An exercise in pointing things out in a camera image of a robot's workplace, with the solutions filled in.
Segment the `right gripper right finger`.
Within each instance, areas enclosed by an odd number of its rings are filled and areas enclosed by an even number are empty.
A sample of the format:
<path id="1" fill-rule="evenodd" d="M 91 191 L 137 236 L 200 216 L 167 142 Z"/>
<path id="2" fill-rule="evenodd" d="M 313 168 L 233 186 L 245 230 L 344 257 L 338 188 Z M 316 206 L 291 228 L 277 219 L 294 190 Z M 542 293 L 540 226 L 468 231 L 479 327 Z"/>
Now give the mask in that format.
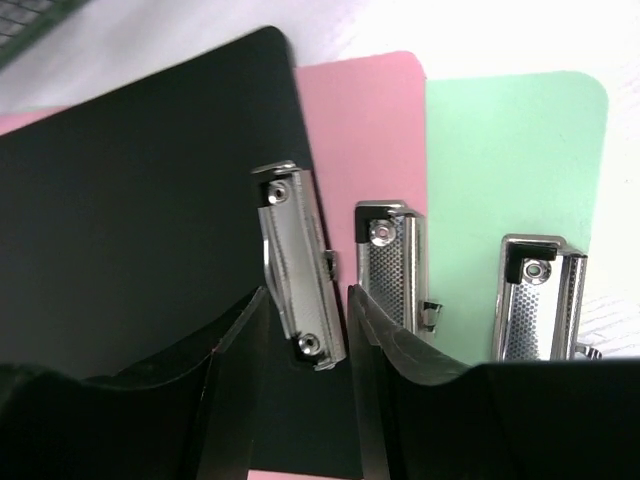
<path id="1" fill-rule="evenodd" d="M 359 286 L 347 329 L 367 479 L 635 479 L 635 360 L 465 366 Z"/>

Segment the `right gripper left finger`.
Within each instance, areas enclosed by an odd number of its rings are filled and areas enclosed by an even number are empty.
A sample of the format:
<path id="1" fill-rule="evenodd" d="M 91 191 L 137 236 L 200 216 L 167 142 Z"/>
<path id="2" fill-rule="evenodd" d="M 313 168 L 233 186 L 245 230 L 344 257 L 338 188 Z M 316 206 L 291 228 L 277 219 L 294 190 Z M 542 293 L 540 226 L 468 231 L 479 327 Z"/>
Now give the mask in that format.
<path id="1" fill-rule="evenodd" d="M 244 479 L 268 350 L 270 298 L 113 376 L 1 368 L 5 479 Z"/>

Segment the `black clipboard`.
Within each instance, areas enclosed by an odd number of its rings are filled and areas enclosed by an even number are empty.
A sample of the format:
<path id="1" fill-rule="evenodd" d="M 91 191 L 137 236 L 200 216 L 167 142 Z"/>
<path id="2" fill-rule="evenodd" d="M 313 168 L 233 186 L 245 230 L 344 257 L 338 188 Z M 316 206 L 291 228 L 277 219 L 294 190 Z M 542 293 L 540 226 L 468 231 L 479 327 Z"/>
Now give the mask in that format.
<path id="1" fill-rule="evenodd" d="M 266 290 L 251 171 L 284 160 L 312 165 L 275 27 L 4 135 L 1 368 L 113 376 Z M 250 470 L 362 475 L 349 364 L 300 362 L 271 301 Z"/>

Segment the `green clipboard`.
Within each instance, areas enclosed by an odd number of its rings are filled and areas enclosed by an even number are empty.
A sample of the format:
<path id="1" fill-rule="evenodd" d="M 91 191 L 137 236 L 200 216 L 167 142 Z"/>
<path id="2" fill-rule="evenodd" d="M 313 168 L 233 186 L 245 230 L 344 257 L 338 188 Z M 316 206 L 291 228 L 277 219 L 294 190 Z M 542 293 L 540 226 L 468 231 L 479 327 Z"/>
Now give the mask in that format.
<path id="1" fill-rule="evenodd" d="M 588 249 L 608 107 L 579 72 L 427 82 L 428 289 L 445 354 L 489 359 L 505 235 Z"/>

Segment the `pink clipboard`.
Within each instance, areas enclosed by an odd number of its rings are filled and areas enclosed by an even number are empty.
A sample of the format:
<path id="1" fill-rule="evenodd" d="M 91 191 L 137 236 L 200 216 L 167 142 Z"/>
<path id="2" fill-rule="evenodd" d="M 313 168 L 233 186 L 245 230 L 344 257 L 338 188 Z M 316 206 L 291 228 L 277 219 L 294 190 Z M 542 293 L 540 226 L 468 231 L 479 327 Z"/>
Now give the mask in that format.
<path id="1" fill-rule="evenodd" d="M 278 161 L 251 179 L 265 287 L 283 335 L 300 362 L 325 371 L 350 366 L 342 335 L 356 281 L 356 204 L 426 208 L 425 75 L 407 52 L 292 71 L 312 165 Z"/>

